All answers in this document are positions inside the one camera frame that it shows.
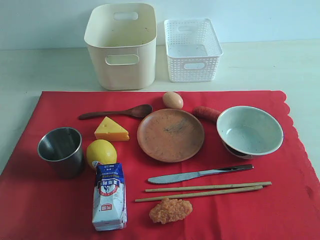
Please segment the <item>brown egg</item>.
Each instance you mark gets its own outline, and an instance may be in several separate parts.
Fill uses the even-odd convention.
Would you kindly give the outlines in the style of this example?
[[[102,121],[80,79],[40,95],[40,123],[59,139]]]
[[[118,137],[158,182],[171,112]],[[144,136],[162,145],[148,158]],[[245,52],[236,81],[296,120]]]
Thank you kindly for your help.
[[[182,97],[173,91],[168,91],[162,96],[164,105],[171,109],[182,109],[184,106],[184,101]]]

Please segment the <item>red sausage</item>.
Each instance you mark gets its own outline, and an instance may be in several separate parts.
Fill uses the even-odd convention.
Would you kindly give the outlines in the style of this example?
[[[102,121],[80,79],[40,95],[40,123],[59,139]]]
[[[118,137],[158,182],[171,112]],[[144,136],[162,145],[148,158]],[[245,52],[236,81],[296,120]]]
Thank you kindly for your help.
[[[221,113],[210,107],[197,106],[192,110],[192,114],[196,117],[216,123]]]

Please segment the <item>yellow cheese wedge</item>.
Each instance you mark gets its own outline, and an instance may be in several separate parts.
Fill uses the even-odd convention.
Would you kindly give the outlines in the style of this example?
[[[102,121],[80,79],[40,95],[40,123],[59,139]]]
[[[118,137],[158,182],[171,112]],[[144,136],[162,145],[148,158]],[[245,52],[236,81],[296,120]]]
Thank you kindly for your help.
[[[94,132],[97,140],[123,142],[130,139],[129,132],[109,117],[105,117]]]

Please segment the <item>yellow lemon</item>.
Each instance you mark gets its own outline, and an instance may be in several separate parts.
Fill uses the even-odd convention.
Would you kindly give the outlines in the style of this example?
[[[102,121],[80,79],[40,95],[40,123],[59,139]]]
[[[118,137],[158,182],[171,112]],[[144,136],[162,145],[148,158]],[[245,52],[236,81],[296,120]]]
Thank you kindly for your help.
[[[86,161],[96,170],[97,165],[109,165],[117,163],[117,151],[107,140],[97,139],[86,149]]]

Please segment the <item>blue white milk carton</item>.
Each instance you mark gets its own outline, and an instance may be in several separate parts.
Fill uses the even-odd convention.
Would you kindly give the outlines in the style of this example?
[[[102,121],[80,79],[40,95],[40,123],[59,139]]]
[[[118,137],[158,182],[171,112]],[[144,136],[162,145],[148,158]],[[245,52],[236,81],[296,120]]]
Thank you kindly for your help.
[[[126,184],[121,163],[96,167],[93,191],[92,224],[96,231],[126,227]]]

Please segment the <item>brown wooden plate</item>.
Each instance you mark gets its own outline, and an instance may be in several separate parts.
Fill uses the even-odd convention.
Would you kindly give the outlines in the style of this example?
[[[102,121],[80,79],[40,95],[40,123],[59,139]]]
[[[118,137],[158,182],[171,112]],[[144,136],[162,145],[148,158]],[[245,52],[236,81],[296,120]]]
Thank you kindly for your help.
[[[180,109],[165,108],[145,117],[137,129],[137,141],[151,158],[178,163],[198,153],[205,140],[201,122]]]

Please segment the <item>stainless steel table knife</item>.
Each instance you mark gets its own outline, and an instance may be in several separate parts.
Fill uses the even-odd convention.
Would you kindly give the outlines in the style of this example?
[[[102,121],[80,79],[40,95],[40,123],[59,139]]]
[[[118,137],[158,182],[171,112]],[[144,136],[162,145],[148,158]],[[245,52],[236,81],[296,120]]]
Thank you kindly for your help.
[[[183,181],[187,181],[187,180],[191,180],[191,179],[195,179],[195,178],[199,178],[207,175],[246,171],[246,170],[251,170],[253,168],[254,166],[252,164],[245,164],[245,165],[237,165],[237,166],[216,168],[216,169],[210,169],[210,170],[161,175],[156,177],[150,177],[147,179],[147,181],[151,184],[156,184],[156,185],[172,184],[172,183],[183,182]]]

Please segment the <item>white perforated plastic basket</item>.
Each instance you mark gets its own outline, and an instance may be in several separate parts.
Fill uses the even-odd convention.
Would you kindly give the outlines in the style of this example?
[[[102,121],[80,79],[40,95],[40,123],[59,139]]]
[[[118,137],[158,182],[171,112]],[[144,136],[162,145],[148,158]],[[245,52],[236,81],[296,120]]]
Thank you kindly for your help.
[[[223,50],[210,19],[167,19],[164,33],[171,82],[210,82],[215,78]]]

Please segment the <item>pale green ceramic bowl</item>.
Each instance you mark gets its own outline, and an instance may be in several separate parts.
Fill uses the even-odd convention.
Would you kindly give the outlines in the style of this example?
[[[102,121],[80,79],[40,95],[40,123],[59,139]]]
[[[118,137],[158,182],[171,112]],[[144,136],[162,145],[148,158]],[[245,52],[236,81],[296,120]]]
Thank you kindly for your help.
[[[279,122],[253,106],[233,106],[219,114],[216,129],[225,148],[241,159],[254,159],[277,151],[284,140]]]

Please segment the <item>orange fried chicken piece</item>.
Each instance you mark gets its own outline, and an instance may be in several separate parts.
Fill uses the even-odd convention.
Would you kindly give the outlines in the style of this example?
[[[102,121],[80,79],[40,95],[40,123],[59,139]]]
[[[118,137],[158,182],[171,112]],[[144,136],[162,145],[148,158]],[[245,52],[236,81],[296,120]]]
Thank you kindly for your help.
[[[164,198],[149,212],[153,223],[167,224],[185,219],[193,211],[188,200]]]

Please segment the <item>cream plastic tub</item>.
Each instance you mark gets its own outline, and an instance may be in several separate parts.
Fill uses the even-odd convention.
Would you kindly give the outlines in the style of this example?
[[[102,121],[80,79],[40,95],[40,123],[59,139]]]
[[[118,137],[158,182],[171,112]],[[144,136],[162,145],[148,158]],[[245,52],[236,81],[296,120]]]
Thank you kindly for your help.
[[[90,14],[84,41],[108,90],[143,89],[155,80],[157,23],[146,3],[109,3]]]

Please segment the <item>stainless steel cup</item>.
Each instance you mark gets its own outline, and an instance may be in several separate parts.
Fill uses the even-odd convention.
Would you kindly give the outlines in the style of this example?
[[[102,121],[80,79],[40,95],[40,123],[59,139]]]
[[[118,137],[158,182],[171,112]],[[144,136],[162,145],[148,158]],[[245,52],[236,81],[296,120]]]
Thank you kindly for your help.
[[[82,135],[72,127],[59,127],[44,135],[37,153],[63,179],[77,177],[85,167]]]

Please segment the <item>bamboo chopstick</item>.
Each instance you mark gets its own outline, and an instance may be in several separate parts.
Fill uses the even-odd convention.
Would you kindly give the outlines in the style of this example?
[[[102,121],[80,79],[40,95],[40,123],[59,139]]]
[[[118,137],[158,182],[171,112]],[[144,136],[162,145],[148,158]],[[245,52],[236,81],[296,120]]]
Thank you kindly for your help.
[[[201,185],[201,186],[183,186],[183,187],[166,187],[166,188],[152,188],[145,189],[146,193],[157,192],[180,192],[180,191],[195,191],[195,190],[217,190],[217,189],[233,189],[233,188],[245,188],[256,186],[270,186],[271,181],[265,182],[250,182],[250,183],[234,183],[234,184],[220,184],[220,185]]]
[[[232,188],[232,189],[225,189],[225,190],[214,190],[214,191],[205,191],[205,192],[196,192],[196,193],[184,193],[184,194],[174,194],[174,195],[166,195],[166,196],[140,198],[140,199],[136,199],[135,202],[140,203],[140,202],[160,201],[163,199],[183,199],[183,198],[206,197],[206,196],[251,192],[251,191],[257,191],[257,190],[261,190],[261,189],[263,189],[263,186],[258,185],[258,186],[240,187],[240,188]]]

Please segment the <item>upper bamboo chopstick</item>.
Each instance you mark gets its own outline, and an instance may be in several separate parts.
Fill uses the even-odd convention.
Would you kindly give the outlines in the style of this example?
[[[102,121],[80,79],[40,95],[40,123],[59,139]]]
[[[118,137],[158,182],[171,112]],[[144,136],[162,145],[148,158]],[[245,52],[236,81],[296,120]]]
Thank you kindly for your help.
[[[146,193],[157,192],[180,192],[180,191],[195,191],[195,190],[217,190],[217,189],[233,189],[233,188],[245,188],[256,186],[270,186],[271,181],[265,182],[250,182],[250,183],[234,183],[234,184],[220,184],[220,185],[201,185],[201,186],[183,186],[183,187],[166,187],[166,188],[152,188],[145,189]]]

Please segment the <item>red table cloth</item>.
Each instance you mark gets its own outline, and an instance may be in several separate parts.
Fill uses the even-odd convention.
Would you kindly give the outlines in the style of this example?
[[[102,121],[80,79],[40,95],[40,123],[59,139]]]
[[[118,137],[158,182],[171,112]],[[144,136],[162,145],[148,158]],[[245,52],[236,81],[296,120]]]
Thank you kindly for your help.
[[[92,225],[95,172],[61,179],[37,153],[40,139],[59,127],[77,129],[87,147],[100,119],[78,120],[95,111],[151,104],[163,108],[161,92],[43,92],[0,176],[0,237],[3,240],[317,240],[320,237],[320,183],[300,142],[282,91],[182,92],[184,110],[207,106],[223,111],[254,106],[274,116],[284,132],[274,153],[252,159],[252,170],[204,176],[187,186],[267,182],[261,190],[191,198],[184,220],[155,224],[149,218],[148,178],[242,165],[222,144],[214,124],[203,121],[205,141],[193,158],[175,164],[156,161],[137,143],[139,120],[115,116],[129,141],[115,142],[122,163],[128,222],[124,229],[96,231]]]

